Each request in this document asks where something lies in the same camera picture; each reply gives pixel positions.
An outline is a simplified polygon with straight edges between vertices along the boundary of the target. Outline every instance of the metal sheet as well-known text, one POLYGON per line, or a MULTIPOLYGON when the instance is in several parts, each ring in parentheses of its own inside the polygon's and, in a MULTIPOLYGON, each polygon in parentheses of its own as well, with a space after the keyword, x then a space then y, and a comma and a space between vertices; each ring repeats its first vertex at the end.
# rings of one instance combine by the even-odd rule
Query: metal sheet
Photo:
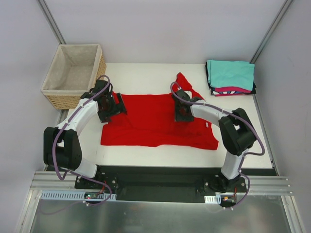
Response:
MULTIPOLYGON (((72 201, 40 200, 44 212, 72 201)), ((216 204, 107 202, 79 203, 55 215, 37 211, 32 233, 275 233, 291 232, 281 197, 248 196, 233 211, 216 204)))

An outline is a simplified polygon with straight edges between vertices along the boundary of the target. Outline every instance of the teal shirt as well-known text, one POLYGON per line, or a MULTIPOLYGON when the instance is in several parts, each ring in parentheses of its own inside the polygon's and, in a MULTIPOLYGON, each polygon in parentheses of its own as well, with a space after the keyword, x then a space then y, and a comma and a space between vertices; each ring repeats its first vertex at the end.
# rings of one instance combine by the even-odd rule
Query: teal shirt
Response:
POLYGON ((254 64, 249 62, 207 61, 208 83, 214 88, 228 86, 253 89, 254 64))

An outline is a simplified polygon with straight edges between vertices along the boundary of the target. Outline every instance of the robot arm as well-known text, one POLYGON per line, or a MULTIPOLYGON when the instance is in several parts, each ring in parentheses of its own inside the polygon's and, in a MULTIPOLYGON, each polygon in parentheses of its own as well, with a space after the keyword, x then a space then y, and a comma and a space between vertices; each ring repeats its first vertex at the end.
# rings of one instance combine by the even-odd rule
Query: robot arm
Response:
POLYGON ((94 115, 98 114, 101 122, 109 122, 111 116, 126 113, 120 93, 117 94, 119 103, 115 102, 112 96, 111 84, 109 88, 94 98, 107 85, 107 81, 97 80, 95 87, 81 96, 77 107, 71 115, 56 127, 46 128, 44 131, 43 149, 45 164, 54 165, 52 158, 53 143, 60 130, 66 126, 60 134, 55 148, 58 167, 75 171, 86 177, 95 177, 98 166, 82 157, 78 137, 94 115))
POLYGON ((225 111, 231 113, 229 115, 208 106, 208 104, 206 106, 206 102, 200 98, 190 99, 190 96, 182 89, 173 94, 173 99, 175 101, 175 121, 193 121, 194 117, 197 117, 220 128, 227 153, 219 177, 209 187, 223 193, 231 189, 240 178, 239 170, 244 154, 256 141, 255 135, 246 124, 233 117, 240 117, 252 126, 245 110, 238 108, 234 111, 225 111))

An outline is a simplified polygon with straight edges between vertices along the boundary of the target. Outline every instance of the cable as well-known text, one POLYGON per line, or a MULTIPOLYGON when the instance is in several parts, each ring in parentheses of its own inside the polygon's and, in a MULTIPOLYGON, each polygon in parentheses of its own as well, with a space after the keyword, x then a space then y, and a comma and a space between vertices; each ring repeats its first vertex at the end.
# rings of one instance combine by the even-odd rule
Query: cable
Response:
POLYGON ((247 186, 247 190, 246 190, 246 192, 245 192, 245 194, 244 194, 244 196, 241 198, 241 200, 239 200, 234 206, 237 206, 237 205, 239 205, 245 198, 246 198, 246 196, 248 195, 248 193, 249 193, 249 189, 250 189, 250 187, 251 187, 251 181, 250 181, 250 179, 249 179, 249 177, 248 176, 246 176, 246 175, 244 175, 243 173, 241 173, 240 172, 240 175, 241 176, 243 176, 243 177, 245 177, 246 179, 247 179, 247 182, 248 182, 248 186, 247 186))
POLYGON ((108 87, 109 87, 109 84, 110 84, 110 79, 108 76, 106 75, 101 75, 98 79, 100 79, 101 77, 106 77, 108 79, 108 83, 106 84, 106 86, 101 90, 99 91, 96 95, 94 95, 93 97, 89 98, 87 101, 85 101, 82 106, 79 106, 75 111, 74 113, 69 117, 68 119, 68 122, 64 124, 64 126, 61 128, 61 130, 58 132, 58 134, 56 135, 54 141, 53 141, 53 147, 52 147, 52 158, 53 158, 53 165, 54 165, 54 168, 55 168, 55 172, 56 172, 56 175, 57 177, 63 181, 67 175, 67 173, 69 172, 69 169, 65 171, 64 173, 64 176, 62 177, 61 174, 59 173, 59 169, 58 169, 58 166, 57 166, 57 159, 56 159, 56 145, 57 145, 57 141, 60 137, 60 135, 62 134, 62 132, 65 130, 65 128, 69 125, 69 123, 71 122, 71 120, 76 116, 76 114, 82 109, 83 106, 85 106, 86 104, 88 104, 90 101, 92 101, 94 98, 98 97, 101 93, 103 93, 108 87))
POLYGON ((224 110, 224 109, 222 109, 222 108, 219 108, 219 107, 214 106, 214 105, 209 104, 209 103, 191 102, 191 101, 184 100, 183 98, 180 98, 180 97, 179 97, 178 95, 176 95, 176 93, 173 91, 173 86, 174 86, 174 84, 176 84, 176 85, 178 86, 179 89, 181 89, 181 87, 180 87, 180 85, 179 85, 177 82, 172 82, 172 83, 171 83, 171 86, 170 86, 171 93, 172 93, 178 100, 183 101, 183 102, 186 103, 186 104, 191 104, 191 105, 196 104, 196 105, 202 105, 202 106, 211 107, 211 108, 216 109, 216 110, 218 110, 218 111, 220 111, 220 112, 222 112, 222 113, 228 114, 228 115, 234 117, 235 119, 240 120, 241 122, 243 122, 243 123, 252 131, 252 133, 254 134, 255 138, 258 140, 258 142, 259 142, 259 144, 260 144, 260 147, 261 147, 261 150, 262 150, 261 153, 255 153, 255 152, 247 152, 247 153, 245 153, 245 154, 243 155, 242 159, 241 159, 241 163, 240 163, 239 168, 238 168, 239 174, 240 174, 241 176, 245 177, 245 178, 247 179, 247 181, 248 181, 248 187, 247 187, 247 190, 246 190, 245 195, 244 195, 244 196, 241 198, 241 200, 239 200, 234 206, 240 204, 240 203, 246 198, 246 196, 248 195, 249 189, 250 189, 250 185, 251 185, 251 182, 250 182, 249 177, 246 176, 246 175, 244 175, 244 174, 242 173, 241 167, 242 167, 242 164, 243 164, 243 161, 244 161, 244 158, 245 158, 246 155, 252 154, 252 155, 262 156, 262 155, 265 154, 265 148, 264 148, 264 145, 263 145, 261 139, 259 138, 259 136, 258 136, 257 132, 255 131, 255 129, 253 128, 253 126, 252 126, 250 123, 248 123, 246 120, 244 120, 243 118, 241 118, 241 117, 239 117, 239 116, 236 116, 236 115, 234 115, 234 114, 231 113, 231 112, 228 112, 228 111, 226 111, 226 110, 224 110))
MULTIPOLYGON (((56 137, 55 137, 55 139, 54 139, 54 141, 53 141, 53 146, 52 146, 53 165, 54 165, 54 168, 55 168, 56 175, 57 175, 57 177, 58 177, 61 181, 63 181, 63 180, 65 179, 67 173, 70 172, 70 173, 73 174, 73 175, 81 176, 82 178, 84 178, 84 179, 86 179, 86 180, 89 180, 89 181, 92 181, 92 182, 95 182, 95 183, 99 183, 99 184, 103 185, 104 187, 107 187, 107 188, 108 188, 108 190, 109 190, 109 192, 110 192, 109 196, 108 196, 106 199, 104 199, 103 201, 101 201, 101 202, 99 202, 99 203, 97 203, 97 204, 88 203, 88 205, 90 205, 90 206, 96 206, 96 205, 100 205, 100 204, 105 203, 105 202, 111 197, 111 195, 112 195, 112 190, 111 190, 111 188, 110 188, 108 185, 106 185, 105 183, 103 183, 103 182, 94 180, 94 179, 89 178, 89 177, 86 177, 86 176, 82 176, 82 175, 80 175, 80 174, 78 174, 78 173, 75 173, 75 172, 73 172, 73 171, 70 171, 69 169, 65 171, 65 173, 64 173, 63 176, 61 176, 61 174, 60 174, 60 172, 59 172, 59 169, 58 169, 58 165, 57 165, 57 159, 56 159, 56 145, 57 145, 57 141, 58 141, 60 135, 61 135, 62 132, 65 130, 65 128, 69 125, 69 123, 72 121, 72 119, 77 115, 77 113, 78 113, 86 104, 88 104, 88 103, 89 103, 90 101, 92 101, 94 98, 96 98, 96 97, 98 97, 99 95, 101 95, 101 94, 110 86, 110 79, 109 79, 109 77, 106 76, 106 75, 101 75, 101 76, 98 77, 98 79, 100 79, 101 77, 106 77, 106 78, 108 79, 108 83, 106 84, 106 86, 105 86, 102 90, 100 90, 96 95, 94 95, 93 97, 91 97, 91 98, 89 98, 87 101, 85 101, 85 102, 82 104, 82 106, 79 106, 79 107, 74 111, 74 113, 68 118, 67 122, 64 124, 64 126, 61 128, 61 130, 60 130, 60 131, 58 132, 58 134, 56 135, 56 137)), ((67 207, 62 208, 61 210, 58 210, 58 211, 56 211, 56 212, 53 212, 53 213, 44 213, 44 214, 52 215, 52 214, 59 213, 60 211, 63 211, 63 210, 65 210, 65 209, 67 209, 68 207, 73 206, 74 204, 79 203, 79 202, 80 202, 80 201, 74 202, 74 203, 68 205, 67 207)))
POLYGON ((247 125, 247 127, 248 127, 248 128, 252 131, 252 133, 254 134, 255 138, 258 140, 262 152, 261 152, 261 153, 247 152, 247 153, 245 153, 245 154, 243 155, 244 157, 245 157, 246 155, 248 155, 248 154, 258 155, 258 156, 262 156, 262 155, 265 154, 264 145, 263 145, 261 139, 259 138, 258 134, 256 133, 255 129, 252 127, 252 125, 251 125, 250 123, 248 123, 248 122, 247 122, 246 120, 244 120, 243 118, 241 118, 241 117, 239 117, 239 116, 237 116, 237 115, 234 115, 233 113, 228 112, 228 111, 226 111, 226 110, 224 110, 224 109, 222 109, 222 108, 220 108, 220 107, 217 107, 217 106, 215 106, 215 105, 212 105, 212 104, 209 104, 209 103, 191 102, 191 101, 184 100, 183 98, 180 98, 180 97, 179 97, 178 95, 176 95, 176 93, 173 91, 173 85, 174 85, 174 84, 178 85, 179 88, 181 88, 181 87, 180 87, 180 85, 179 85, 177 82, 172 82, 172 83, 171 83, 171 87, 170 87, 170 88, 171 88, 172 94, 173 94, 177 99, 179 99, 180 101, 183 101, 184 103, 191 104, 191 105, 196 104, 196 105, 202 105, 202 106, 211 107, 211 108, 216 109, 216 110, 218 110, 218 111, 220 111, 220 112, 222 112, 222 113, 226 113, 226 114, 228 114, 228 115, 234 117, 235 119, 240 120, 240 121, 243 122, 245 125, 247 125))

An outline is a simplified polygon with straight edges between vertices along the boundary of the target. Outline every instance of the metal corner post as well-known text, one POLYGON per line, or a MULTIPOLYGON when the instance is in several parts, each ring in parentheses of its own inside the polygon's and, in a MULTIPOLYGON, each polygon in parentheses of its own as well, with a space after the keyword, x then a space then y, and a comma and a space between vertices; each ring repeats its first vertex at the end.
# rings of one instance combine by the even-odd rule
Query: metal corner post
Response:
MULTIPOLYGON (((258 46, 254 56, 252 57, 252 59, 250 61, 251 64, 254 64, 257 61, 257 59, 261 55, 262 51, 265 49, 266 45, 268 44, 272 34, 275 32, 276 28, 278 27, 278 25, 280 24, 280 22, 284 18, 285 14, 288 12, 289 8, 292 6, 293 2, 294 2, 294 0, 285 0, 284 1, 279 12, 277 13, 276 17, 274 18, 272 24, 270 25, 268 31, 266 32, 265 36, 263 37, 260 45, 258 46)), ((267 149, 268 149, 268 152, 270 154, 270 158, 272 160, 272 163, 274 165, 274 168, 275 168, 277 174, 279 174, 278 167, 277 167, 277 161, 276 161, 275 157, 273 156, 271 146, 269 144, 267 132, 266 132, 266 129, 264 127, 264 123, 263 123, 263 119, 262 119, 262 115, 261 115, 261 111, 260 111, 260 107, 259 107, 259 102, 256 98, 256 95, 253 95, 253 99, 254 99, 255 107, 257 110, 258 117, 259 117, 260 125, 263 129, 263 136, 264 136, 265 141, 267 143, 267 149)))
POLYGON ((57 41, 59 44, 61 45, 65 45, 66 42, 65 42, 65 39, 63 38, 63 35, 61 34, 56 22, 55 22, 55 19, 53 18, 53 15, 51 14, 51 11, 49 10, 48 8, 48 5, 46 4, 45 0, 37 0, 38 3, 39 3, 39 6, 45 16, 45 18, 47 19, 57 41))

